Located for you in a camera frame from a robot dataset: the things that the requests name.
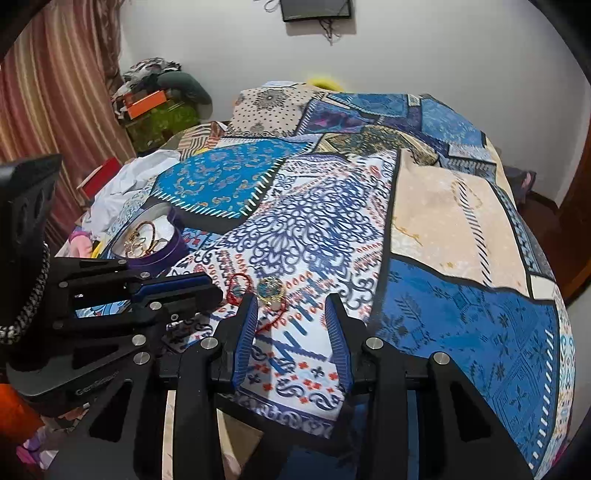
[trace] striped curtain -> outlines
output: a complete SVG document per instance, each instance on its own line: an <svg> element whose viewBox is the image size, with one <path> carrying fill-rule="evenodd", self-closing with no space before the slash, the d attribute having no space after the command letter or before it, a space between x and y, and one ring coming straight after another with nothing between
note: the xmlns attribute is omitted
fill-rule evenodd
<svg viewBox="0 0 591 480"><path fill-rule="evenodd" d="M120 84L122 0L52 0L0 63L0 163L61 153L46 237L56 249L83 213L76 186L107 158L135 156L111 108Z"/></svg>

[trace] blanket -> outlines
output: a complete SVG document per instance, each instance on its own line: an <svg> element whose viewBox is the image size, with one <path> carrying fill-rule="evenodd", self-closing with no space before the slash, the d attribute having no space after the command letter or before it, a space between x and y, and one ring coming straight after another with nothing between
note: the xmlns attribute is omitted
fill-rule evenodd
<svg viewBox="0 0 591 480"><path fill-rule="evenodd" d="M491 141L430 95L273 85L242 92L228 134L152 193L237 221L171 275L205 271L224 293L234 273L286 287L280 319L259 310L233 401L330 437L343 394L324 300L337 292L403 352L449 353L542 477L566 436L573 337ZM224 304L165 341L183 351L235 312Z"/></svg>

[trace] red box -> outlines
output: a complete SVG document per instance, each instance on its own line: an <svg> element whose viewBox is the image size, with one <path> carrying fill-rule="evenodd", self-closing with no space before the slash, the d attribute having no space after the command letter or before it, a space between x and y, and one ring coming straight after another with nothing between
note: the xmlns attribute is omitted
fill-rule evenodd
<svg viewBox="0 0 591 480"><path fill-rule="evenodd" d="M76 189L84 195L86 200L91 201L99 193L99 190L117 175L119 170L121 170L121 163L115 157L111 157L100 167L94 169Z"/></svg>

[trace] white wall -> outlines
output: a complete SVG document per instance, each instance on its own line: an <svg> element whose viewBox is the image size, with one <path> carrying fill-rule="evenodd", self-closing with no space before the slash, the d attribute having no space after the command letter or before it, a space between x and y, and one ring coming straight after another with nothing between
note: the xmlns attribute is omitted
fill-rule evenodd
<svg viewBox="0 0 591 480"><path fill-rule="evenodd" d="M572 439L591 406L591 288L567 309L573 328L575 378L569 439Z"/></svg>
<svg viewBox="0 0 591 480"><path fill-rule="evenodd" d="M230 118L240 90L271 79L324 75L353 92L431 93L558 198L591 102L569 49L527 0L358 0L332 47L316 22L285 25L264 1L126 0L122 67L179 61L211 94L214 119Z"/></svg>

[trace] orange fabric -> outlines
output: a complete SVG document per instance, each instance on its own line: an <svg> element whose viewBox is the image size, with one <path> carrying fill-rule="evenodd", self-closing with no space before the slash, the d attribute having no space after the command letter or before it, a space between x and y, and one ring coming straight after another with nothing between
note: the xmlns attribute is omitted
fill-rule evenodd
<svg viewBox="0 0 591 480"><path fill-rule="evenodd" d="M13 443L31 438L43 426L39 414L10 385L0 384L0 435Z"/></svg>

